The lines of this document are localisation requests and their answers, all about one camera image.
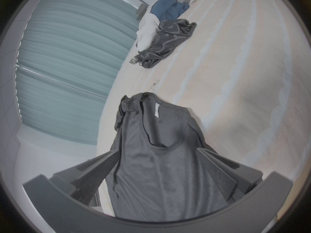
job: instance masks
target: black shirt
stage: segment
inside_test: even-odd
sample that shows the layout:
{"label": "black shirt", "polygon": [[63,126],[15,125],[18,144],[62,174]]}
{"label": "black shirt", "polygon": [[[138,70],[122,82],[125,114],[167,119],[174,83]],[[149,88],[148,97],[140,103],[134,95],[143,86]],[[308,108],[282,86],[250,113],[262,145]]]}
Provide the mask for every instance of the black shirt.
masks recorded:
{"label": "black shirt", "polygon": [[115,216],[168,222],[227,205],[196,156],[196,148],[212,148],[187,108],[153,93],[124,96],[115,130],[111,149],[119,149],[121,157],[106,177]]}

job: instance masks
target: clothing label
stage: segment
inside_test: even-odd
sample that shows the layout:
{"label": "clothing label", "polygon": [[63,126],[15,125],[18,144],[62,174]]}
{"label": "clothing label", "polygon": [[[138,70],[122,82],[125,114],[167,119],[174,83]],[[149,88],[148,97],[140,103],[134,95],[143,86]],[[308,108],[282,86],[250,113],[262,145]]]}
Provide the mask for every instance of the clothing label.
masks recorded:
{"label": "clothing label", "polygon": [[155,116],[157,117],[157,118],[159,118],[159,104],[158,103],[155,103]]}

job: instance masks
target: beige fabric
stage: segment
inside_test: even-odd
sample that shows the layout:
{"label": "beige fabric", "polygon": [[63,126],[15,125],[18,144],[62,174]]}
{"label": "beige fabric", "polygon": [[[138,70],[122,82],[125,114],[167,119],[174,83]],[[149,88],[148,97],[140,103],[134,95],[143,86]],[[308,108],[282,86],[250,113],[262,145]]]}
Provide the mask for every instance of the beige fabric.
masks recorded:
{"label": "beige fabric", "polygon": [[97,154],[109,151],[121,98],[155,92],[188,107],[219,154],[296,180],[310,153],[311,51],[282,0],[199,0],[181,18],[193,36],[154,68],[130,50],[100,119]]}

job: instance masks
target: curtain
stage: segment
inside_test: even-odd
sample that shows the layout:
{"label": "curtain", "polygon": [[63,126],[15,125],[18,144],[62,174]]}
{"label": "curtain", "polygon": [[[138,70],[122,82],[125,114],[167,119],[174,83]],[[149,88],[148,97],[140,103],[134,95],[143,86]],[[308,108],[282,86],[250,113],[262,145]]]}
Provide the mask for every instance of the curtain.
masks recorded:
{"label": "curtain", "polygon": [[135,12],[123,0],[41,0],[17,57],[23,124],[95,145],[104,103],[136,39]]}

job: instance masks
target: mattress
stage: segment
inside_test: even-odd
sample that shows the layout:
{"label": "mattress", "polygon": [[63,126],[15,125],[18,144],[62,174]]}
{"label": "mattress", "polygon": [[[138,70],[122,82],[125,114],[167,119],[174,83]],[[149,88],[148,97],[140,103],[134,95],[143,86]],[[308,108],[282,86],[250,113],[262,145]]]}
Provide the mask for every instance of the mattress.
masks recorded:
{"label": "mattress", "polygon": [[[199,0],[181,18],[196,22],[192,37],[155,67],[129,61],[111,88],[99,124],[97,154],[110,150],[121,98],[154,92],[187,107],[217,153],[292,179],[311,144],[311,51],[282,0]],[[113,215],[105,182],[103,211]]]}

